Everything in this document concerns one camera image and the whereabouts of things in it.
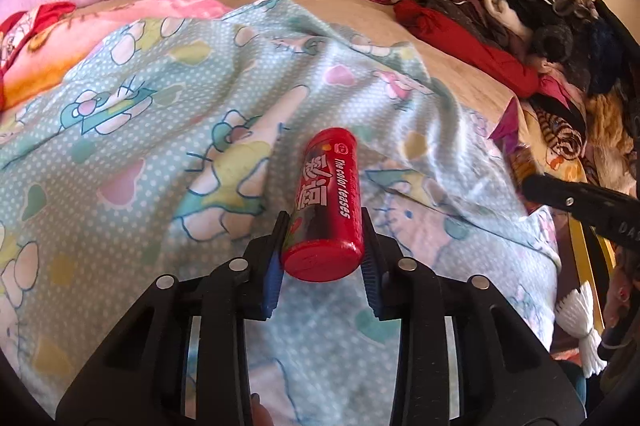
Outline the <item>right hand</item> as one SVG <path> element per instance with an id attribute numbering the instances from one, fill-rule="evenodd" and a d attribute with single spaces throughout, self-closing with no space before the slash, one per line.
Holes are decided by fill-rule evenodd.
<path id="1" fill-rule="evenodd" d="M 620 350 L 639 337 L 639 254 L 622 246 L 615 250 L 603 319 L 606 351 Z"/>

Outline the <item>left hand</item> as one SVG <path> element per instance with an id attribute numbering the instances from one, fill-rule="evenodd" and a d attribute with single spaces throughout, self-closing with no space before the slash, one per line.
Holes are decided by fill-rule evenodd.
<path id="1" fill-rule="evenodd" d="M 260 400 L 259 394 L 252 394 L 250 396 L 250 404 L 252 405 L 252 417 L 254 426 L 274 425 L 273 419 L 267 408 L 262 404 L 262 400 Z"/>

